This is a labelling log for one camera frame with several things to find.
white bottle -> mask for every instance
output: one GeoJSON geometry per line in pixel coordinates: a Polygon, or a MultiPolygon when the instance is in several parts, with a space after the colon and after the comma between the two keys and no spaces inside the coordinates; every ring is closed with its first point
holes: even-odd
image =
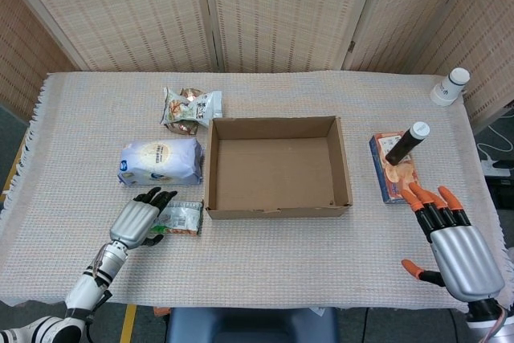
{"type": "Polygon", "coordinates": [[[453,104],[469,79],[468,70],[461,67],[454,68],[448,76],[434,86],[430,92],[430,99],[439,106],[453,104]]]}

woven folding screen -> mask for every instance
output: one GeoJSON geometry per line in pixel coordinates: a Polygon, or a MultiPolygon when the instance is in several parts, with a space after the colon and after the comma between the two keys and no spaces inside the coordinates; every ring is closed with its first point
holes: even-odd
{"type": "Polygon", "coordinates": [[[348,69],[400,72],[412,47],[447,0],[368,0],[366,27],[348,69]]]}
{"type": "Polygon", "coordinates": [[[29,120],[48,72],[74,66],[23,0],[0,0],[0,102],[29,120]]]}
{"type": "Polygon", "coordinates": [[[215,0],[225,71],[341,68],[359,1],[215,0]]]}
{"type": "Polygon", "coordinates": [[[200,0],[41,0],[93,71],[212,71],[200,0]]]}
{"type": "Polygon", "coordinates": [[[455,0],[412,72],[457,66],[471,72],[464,101],[472,125],[514,100],[514,0],[455,0]]]}

textured tablecloth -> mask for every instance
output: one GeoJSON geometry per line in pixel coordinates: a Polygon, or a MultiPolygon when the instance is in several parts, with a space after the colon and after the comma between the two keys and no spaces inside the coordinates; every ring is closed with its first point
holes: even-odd
{"type": "MultiPolygon", "coordinates": [[[[45,82],[41,104],[0,215],[0,300],[62,300],[108,241],[124,204],[146,188],[118,184],[123,145],[180,137],[159,125],[163,87],[223,91],[225,116],[341,117],[353,207],[340,218],[213,221],[202,236],[171,235],[129,252],[113,300],[160,306],[439,308],[464,305],[414,280],[400,261],[436,268],[406,205],[381,201],[372,134],[431,126],[414,150],[421,183],[449,186],[483,232],[512,302],[512,264],[479,169],[462,101],[430,102],[435,76],[350,71],[297,74],[63,73],[45,82]]],[[[205,145],[206,130],[198,139],[205,145]]],[[[203,186],[178,187],[201,200],[203,186]]]]}

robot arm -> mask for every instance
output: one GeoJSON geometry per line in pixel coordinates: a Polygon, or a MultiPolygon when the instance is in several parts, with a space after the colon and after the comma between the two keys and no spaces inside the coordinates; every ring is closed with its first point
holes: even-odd
{"type": "Polygon", "coordinates": [[[111,228],[111,242],[102,246],[68,293],[64,319],[49,316],[20,329],[0,331],[0,343],[79,343],[84,327],[92,323],[94,312],[111,297],[108,287],[123,267],[127,250],[152,246],[162,240],[162,235],[154,239],[146,236],[153,220],[177,192],[156,195],[160,189],[138,195],[121,211],[111,228]]]}
{"type": "Polygon", "coordinates": [[[495,300],[505,282],[478,228],[459,200],[444,186],[439,196],[410,183],[402,191],[430,243],[440,272],[426,271],[410,260],[403,267],[416,279],[446,287],[467,302],[467,325],[480,343],[514,342],[514,316],[495,300]]]}

open cardboard box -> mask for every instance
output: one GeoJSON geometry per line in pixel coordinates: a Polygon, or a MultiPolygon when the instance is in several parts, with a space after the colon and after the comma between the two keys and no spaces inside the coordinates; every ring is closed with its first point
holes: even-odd
{"type": "Polygon", "coordinates": [[[352,205],[335,116],[216,118],[207,149],[211,218],[336,217],[352,205]]]}

